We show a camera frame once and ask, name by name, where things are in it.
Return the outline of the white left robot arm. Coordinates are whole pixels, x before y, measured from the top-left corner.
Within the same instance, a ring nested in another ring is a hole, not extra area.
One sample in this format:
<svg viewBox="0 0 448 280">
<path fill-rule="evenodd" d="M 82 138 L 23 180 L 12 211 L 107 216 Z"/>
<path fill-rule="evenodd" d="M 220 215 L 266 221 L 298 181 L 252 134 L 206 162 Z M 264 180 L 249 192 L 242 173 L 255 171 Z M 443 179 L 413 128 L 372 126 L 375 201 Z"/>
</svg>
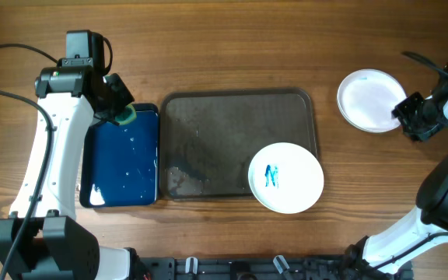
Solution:
<svg viewBox="0 0 448 280">
<path fill-rule="evenodd" d="M 117 122 L 134 98 L 116 74 L 91 66 L 46 68 L 36 81 L 38 123 L 26 175 L 0 219 L 1 278 L 128 279 L 129 249 L 102 247 L 75 218 L 75 183 L 86 133 Z"/>
</svg>

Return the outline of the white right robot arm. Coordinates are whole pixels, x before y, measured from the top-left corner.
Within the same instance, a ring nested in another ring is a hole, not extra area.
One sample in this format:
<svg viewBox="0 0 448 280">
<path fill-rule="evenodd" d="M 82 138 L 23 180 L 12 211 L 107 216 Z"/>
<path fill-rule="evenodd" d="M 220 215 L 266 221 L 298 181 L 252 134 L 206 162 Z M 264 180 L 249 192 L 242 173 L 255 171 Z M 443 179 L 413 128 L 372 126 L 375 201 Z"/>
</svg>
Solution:
<svg viewBox="0 0 448 280">
<path fill-rule="evenodd" d="M 404 135 L 424 142 L 448 128 L 448 63 L 439 67 L 406 51 L 404 56 L 436 71 L 439 80 L 429 97 L 413 93 L 394 106 L 392 117 Z M 411 260 L 448 243 L 448 154 L 418 189 L 414 208 L 385 231 L 363 237 L 347 248 L 338 265 L 341 279 L 402 279 Z"/>
</svg>

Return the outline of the white plate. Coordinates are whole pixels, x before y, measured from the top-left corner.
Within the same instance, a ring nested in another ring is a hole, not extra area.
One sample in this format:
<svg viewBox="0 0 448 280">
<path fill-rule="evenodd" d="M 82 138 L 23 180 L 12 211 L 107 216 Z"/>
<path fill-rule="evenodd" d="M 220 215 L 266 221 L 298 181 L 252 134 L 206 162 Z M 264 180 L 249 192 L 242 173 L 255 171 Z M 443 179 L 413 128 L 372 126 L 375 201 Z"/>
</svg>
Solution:
<svg viewBox="0 0 448 280">
<path fill-rule="evenodd" d="M 247 172 L 254 197 L 282 214 L 304 212 L 317 203 L 324 189 L 324 172 L 307 149 L 288 142 L 262 148 Z"/>
<path fill-rule="evenodd" d="M 359 130 L 385 133 L 401 124 L 392 110 L 407 98 L 401 84 L 376 69 L 347 75 L 338 87 L 337 104 L 344 119 Z"/>
</svg>

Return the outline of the green yellow sponge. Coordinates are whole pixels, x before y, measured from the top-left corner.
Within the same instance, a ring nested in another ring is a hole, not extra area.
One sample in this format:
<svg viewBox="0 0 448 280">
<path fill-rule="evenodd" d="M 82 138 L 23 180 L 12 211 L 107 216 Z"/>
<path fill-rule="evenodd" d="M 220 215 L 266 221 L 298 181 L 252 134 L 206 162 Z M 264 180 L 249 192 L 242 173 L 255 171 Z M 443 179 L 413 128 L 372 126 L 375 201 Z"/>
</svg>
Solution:
<svg viewBox="0 0 448 280">
<path fill-rule="evenodd" d="M 137 113 L 136 110 L 133 106 L 133 104 L 129 104 L 127 105 L 124 110 L 122 112 L 120 112 L 115 118 L 114 120 L 119 124 L 119 125 L 126 125 L 131 123 L 133 120 L 135 120 L 137 117 Z"/>
</svg>

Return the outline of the pale green plate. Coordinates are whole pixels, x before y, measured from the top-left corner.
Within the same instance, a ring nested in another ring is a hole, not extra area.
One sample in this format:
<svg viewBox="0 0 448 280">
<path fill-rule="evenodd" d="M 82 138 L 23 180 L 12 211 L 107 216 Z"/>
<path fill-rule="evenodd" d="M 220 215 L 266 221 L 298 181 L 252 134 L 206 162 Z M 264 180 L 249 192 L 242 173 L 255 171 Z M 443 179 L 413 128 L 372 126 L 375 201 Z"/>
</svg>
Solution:
<svg viewBox="0 0 448 280">
<path fill-rule="evenodd" d="M 338 109 L 345 120 L 359 130 L 384 133 L 398 128 L 399 122 L 392 117 L 391 105 L 395 105 L 391 93 L 367 92 L 342 88 L 338 91 Z"/>
</svg>

